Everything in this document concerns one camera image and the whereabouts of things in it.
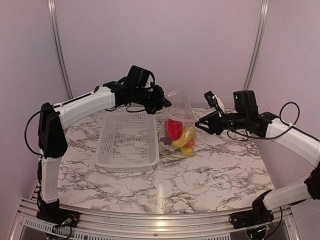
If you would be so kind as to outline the yellow toy corn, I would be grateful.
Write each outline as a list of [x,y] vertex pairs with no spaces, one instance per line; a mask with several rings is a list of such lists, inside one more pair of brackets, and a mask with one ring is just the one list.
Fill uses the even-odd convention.
[[185,156],[191,156],[194,153],[194,148],[188,148],[188,147],[181,147],[180,151]]
[[182,136],[172,142],[175,148],[185,148],[185,145],[193,138],[196,138],[196,130],[193,127],[186,126],[183,128]]

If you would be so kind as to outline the red toy bell pepper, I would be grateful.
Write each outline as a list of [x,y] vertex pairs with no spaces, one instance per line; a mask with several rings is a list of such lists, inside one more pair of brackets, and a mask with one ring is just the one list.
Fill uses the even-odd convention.
[[183,133],[183,123],[181,121],[176,121],[173,119],[168,119],[164,123],[164,128],[167,136],[172,140],[178,140]]

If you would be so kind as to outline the clear zip top bag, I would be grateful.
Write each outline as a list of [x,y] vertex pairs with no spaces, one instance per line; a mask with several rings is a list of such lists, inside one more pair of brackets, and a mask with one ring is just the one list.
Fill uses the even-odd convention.
[[194,153],[196,145],[196,117],[192,111],[187,94],[183,91],[172,91],[167,95],[170,107],[163,109],[164,119],[158,131],[161,148],[168,151],[180,151],[185,156]]

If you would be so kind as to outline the purple toy grape bunch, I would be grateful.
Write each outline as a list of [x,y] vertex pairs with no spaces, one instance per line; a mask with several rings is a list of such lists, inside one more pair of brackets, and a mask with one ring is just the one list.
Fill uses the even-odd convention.
[[160,140],[160,141],[163,143],[163,145],[165,145],[165,146],[171,146],[171,145],[172,145],[172,140],[171,140],[169,137],[167,137],[167,136],[162,136],[159,140]]

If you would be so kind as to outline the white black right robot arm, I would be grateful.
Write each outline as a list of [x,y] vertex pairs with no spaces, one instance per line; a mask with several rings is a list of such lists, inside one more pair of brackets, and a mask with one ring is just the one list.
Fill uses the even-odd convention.
[[234,112],[226,113],[219,97],[204,94],[214,112],[201,117],[195,126],[210,135],[223,132],[254,140],[271,174],[275,189],[252,203],[247,219],[258,224],[267,213],[284,205],[320,198],[320,140],[282,119],[281,114],[260,113],[252,90],[233,93]]

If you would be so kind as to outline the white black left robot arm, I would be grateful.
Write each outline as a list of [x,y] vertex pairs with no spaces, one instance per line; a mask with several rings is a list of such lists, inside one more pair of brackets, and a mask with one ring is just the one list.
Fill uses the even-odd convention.
[[92,114],[129,104],[143,106],[149,115],[172,105],[157,84],[132,88],[117,81],[105,83],[89,93],[62,103],[42,105],[38,125],[38,144],[42,155],[40,196],[47,203],[43,213],[51,222],[58,223],[64,216],[62,209],[53,203],[58,200],[60,162],[68,149],[66,130]]

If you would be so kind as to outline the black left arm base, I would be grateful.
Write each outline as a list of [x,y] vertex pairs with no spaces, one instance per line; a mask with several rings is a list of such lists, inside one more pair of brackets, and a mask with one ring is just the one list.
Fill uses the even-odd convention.
[[80,213],[74,210],[60,208],[60,200],[47,203],[38,197],[37,201],[38,212],[36,217],[40,220],[62,226],[62,223],[71,219],[67,225],[76,228],[79,222]]

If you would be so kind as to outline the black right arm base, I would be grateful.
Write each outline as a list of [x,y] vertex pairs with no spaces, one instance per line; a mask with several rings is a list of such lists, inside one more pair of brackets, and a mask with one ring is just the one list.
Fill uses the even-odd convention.
[[271,190],[259,195],[252,202],[251,210],[238,211],[229,215],[228,221],[233,225],[234,229],[252,227],[272,222],[275,219],[272,211],[267,210],[263,203],[263,199],[269,192],[271,192]]

